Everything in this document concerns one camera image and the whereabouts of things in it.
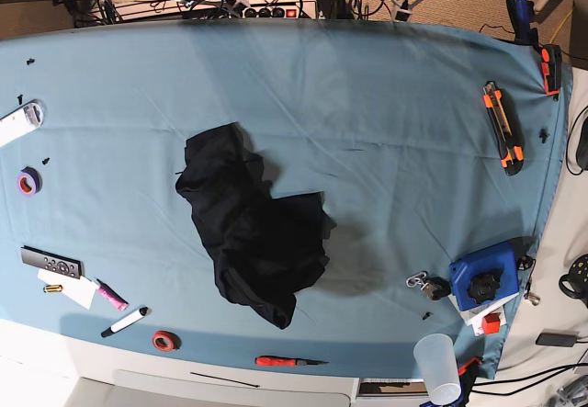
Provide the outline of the black zip tie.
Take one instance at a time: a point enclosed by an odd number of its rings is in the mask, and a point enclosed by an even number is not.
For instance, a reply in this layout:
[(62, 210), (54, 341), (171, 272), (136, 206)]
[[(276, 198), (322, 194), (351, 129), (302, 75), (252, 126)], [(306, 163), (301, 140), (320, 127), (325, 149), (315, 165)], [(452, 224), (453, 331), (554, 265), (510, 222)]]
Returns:
[(193, 376), (196, 376), (196, 377), (205, 378), (205, 379), (215, 379), (215, 380), (219, 380), (219, 381), (230, 382), (230, 383), (237, 384), (237, 385), (242, 385), (242, 386), (245, 386), (245, 387), (248, 387), (248, 388), (259, 389), (261, 387), (258, 384), (244, 382), (244, 381), (240, 381), (240, 380), (237, 380), (237, 379), (227, 379), (227, 378), (223, 378), (223, 377), (218, 377), (218, 376), (213, 376), (213, 375), (208, 375), (208, 374), (202, 374), (202, 373), (197, 373), (197, 372), (193, 372), (193, 371), (190, 371), (189, 374), (190, 375), (193, 375)]

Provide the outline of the black t-shirt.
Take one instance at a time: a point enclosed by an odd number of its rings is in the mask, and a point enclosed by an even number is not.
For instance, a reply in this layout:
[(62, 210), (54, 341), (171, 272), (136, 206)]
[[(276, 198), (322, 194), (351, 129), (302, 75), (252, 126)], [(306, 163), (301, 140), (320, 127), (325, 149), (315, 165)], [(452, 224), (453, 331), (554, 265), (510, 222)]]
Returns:
[(185, 164), (175, 190), (191, 207), (219, 293), (286, 329), (297, 292), (329, 263), (323, 242), (334, 222), (321, 193), (273, 198), (264, 159), (246, 148), (236, 124), (189, 138)]

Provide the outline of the blue plastic box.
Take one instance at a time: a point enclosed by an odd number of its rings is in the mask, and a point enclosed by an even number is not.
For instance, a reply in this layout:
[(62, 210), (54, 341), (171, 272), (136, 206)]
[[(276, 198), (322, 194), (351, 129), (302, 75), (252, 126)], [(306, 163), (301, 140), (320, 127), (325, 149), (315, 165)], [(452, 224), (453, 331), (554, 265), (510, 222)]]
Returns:
[[(466, 254), (450, 264), (449, 284), (461, 311), (469, 311), (484, 304), (514, 295), (519, 290), (515, 252), (510, 242), (497, 243)], [(480, 274), (493, 274), (500, 282), (494, 300), (478, 305), (468, 296), (470, 280)]]

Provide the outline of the white tape dispenser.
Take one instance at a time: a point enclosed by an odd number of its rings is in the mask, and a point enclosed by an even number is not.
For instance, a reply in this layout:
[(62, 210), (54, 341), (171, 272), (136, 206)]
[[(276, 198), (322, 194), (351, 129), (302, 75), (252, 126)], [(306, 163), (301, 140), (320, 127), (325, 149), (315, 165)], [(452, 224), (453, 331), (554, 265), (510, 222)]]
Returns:
[(40, 128), (46, 117), (46, 106), (33, 99), (1, 118), (0, 146), (4, 147)]

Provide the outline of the black white marker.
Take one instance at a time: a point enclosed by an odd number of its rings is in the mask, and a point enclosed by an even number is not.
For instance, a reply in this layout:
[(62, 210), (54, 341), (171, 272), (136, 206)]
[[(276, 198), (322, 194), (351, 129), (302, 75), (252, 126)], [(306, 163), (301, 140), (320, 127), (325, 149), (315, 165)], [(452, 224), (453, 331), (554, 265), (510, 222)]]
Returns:
[(134, 323), (142, 320), (146, 315), (148, 315), (150, 309), (146, 306), (142, 306), (136, 311), (128, 314), (127, 316), (123, 317), (119, 321), (110, 325), (106, 330), (104, 330), (100, 335), (102, 338), (110, 337), (113, 334), (116, 334), (130, 326)]

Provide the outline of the white power strip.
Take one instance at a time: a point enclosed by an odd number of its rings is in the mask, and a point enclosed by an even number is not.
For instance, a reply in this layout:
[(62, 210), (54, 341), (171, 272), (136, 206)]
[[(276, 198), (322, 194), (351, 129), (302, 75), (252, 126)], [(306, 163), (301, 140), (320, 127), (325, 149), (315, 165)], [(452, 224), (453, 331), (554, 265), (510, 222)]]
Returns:
[(118, 22), (163, 18), (322, 18), (316, 0), (203, 0), (199, 4), (152, 0), (116, 4), (114, 10)]

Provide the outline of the small red cube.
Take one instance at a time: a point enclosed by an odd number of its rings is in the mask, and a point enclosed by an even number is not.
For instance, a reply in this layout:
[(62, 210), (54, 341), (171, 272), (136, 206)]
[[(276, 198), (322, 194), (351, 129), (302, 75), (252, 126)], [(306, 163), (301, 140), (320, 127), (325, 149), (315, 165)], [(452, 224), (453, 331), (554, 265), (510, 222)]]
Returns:
[(485, 315), (481, 322), (481, 329), (484, 334), (496, 334), (500, 331), (501, 319), (497, 312)]

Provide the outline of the silver metal carabiner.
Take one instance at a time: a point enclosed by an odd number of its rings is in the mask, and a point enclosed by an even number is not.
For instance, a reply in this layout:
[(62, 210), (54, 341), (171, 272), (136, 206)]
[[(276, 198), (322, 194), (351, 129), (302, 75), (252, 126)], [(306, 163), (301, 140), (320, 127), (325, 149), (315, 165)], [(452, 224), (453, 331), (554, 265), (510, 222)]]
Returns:
[(419, 271), (416, 274), (409, 276), (405, 283), (408, 288), (419, 288), (422, 289), (427, 282), (428, 279), (428, 272), (427, 271)]

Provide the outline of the purple tape roll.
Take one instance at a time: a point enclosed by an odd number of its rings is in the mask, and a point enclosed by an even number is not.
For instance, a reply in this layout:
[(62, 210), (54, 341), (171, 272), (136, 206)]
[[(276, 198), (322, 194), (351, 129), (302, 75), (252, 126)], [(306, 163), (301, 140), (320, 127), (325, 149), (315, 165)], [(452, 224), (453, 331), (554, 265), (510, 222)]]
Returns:
[(18, 174), (17, 186), (20, 193), (26, 197), (38, 194), (42, 189), (40, 174), (32, 167), (23, 168)]

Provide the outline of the black remote control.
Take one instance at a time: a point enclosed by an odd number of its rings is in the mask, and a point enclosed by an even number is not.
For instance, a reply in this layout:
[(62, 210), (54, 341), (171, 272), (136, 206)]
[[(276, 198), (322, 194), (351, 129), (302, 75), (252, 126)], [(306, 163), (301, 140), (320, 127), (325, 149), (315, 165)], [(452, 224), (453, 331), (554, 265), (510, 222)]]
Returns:
[(51, 254), (36, 248), (23, 246), (20, 248), (22, 263), (39, 269), (80, 279), (83, 275), (83, 264), (61, 255)]

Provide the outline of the blue table cloth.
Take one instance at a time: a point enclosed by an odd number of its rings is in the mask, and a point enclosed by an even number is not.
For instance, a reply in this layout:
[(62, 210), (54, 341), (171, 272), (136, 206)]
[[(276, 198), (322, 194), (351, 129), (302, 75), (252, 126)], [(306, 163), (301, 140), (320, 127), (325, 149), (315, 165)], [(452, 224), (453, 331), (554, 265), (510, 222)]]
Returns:
[[(313, 21), (138, 23), (5, 40), (1, 111), (38, 99), (42, 126), (1, 151), (1, 315), (99, 342), (117, 312), (43, 293), (32, 246), (81, 261), (150, 313), (108, 339), (149, 354), (250, 368), (259, 355), (326, 361), (319, 375), (406, 378), (432, 333), (493, 376), (506, 330), (480, 339), (449, 301), (406, 287), (463, 254), (521, 237), (537, 249), (567, 140), (570, 70), (547, 96), (529, 48), (442, 26)], [(483, 102), (494, 81), (524, 164), (503, 170)], [(329, 264), (280, 330), (217, 290), (175, 191), (188, 138), (237, 123), (276, 198), (321, 192)], [(38, 171), (32, 197), (17, 186)]]

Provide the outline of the gold battery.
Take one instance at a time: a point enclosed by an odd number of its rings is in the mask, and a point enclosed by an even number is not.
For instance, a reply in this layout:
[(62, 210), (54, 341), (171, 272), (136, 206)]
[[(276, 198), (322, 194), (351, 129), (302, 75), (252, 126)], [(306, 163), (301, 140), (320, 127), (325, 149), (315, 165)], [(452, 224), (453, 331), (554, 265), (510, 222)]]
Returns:
[(57, 292), (62, 292), (62, 291), (63, 291), (62, 285), (46, 285), (43, 288), (44, 293), (57, 293)]

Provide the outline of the orange black clamp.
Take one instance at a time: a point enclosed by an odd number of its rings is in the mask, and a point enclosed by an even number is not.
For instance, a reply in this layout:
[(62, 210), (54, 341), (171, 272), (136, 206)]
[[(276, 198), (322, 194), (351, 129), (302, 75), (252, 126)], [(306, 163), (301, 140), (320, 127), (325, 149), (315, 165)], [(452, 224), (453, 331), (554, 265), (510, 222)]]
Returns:
[(548, 96), (555, 96), (560, 92), (561, 65), (561, 48), (554, 44), (544, 45), (541, 49), (541, 72)]

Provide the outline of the orange black utility knife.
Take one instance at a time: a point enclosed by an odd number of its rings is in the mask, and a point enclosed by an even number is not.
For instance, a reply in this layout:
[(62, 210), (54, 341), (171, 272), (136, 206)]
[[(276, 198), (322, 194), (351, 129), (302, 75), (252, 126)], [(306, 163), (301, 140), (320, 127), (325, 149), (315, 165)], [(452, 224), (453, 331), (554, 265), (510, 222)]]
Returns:
[(484, 85), (483, 102), (492, 124), (503, 170), (507, 175), (514, 176), (524, 164), (524, 144), (516, 116), (504, 105), (503, 91), (494, 81)]

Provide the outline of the blue black clamp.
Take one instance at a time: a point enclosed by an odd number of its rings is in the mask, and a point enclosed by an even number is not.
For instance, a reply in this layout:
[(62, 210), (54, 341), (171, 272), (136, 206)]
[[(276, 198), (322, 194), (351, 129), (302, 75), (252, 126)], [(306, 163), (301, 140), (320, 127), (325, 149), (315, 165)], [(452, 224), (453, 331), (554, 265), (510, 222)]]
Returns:
[(514, 31), (514, 42), (539, 50), (538, 33), (531, 27), (534, 19), (534, 3), (529, 0), (505, 0)]

